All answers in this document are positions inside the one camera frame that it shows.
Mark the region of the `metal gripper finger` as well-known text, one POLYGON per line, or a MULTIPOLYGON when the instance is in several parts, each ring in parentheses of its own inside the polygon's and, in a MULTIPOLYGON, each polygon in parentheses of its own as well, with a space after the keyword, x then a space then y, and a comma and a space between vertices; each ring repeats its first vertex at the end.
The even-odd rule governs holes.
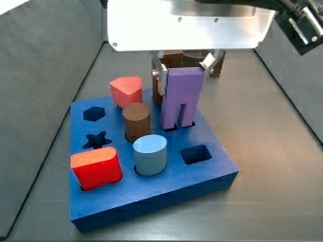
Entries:
POLYGON ((161 95, 166 94, 167 83, 169 83, 169 68, 162 63, 162 58, 165 57, 163 51, 151 51, 151 60, 154 63, 154 68, 151 74, 158 78, 158 92, 161 95))
POLYGON ((209 52, 205 60, 199 63, 205 69, 205 76, 218 78, 222 70, 225 51, 217 49, 209 52))

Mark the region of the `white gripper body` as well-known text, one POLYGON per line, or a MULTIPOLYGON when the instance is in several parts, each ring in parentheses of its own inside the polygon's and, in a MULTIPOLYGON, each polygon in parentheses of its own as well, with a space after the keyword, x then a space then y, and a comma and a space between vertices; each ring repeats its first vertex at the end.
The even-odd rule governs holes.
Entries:
POLYGON ((251 49, 274 12, 197 0, 109 0, 107 37, 118 51, 251 49))

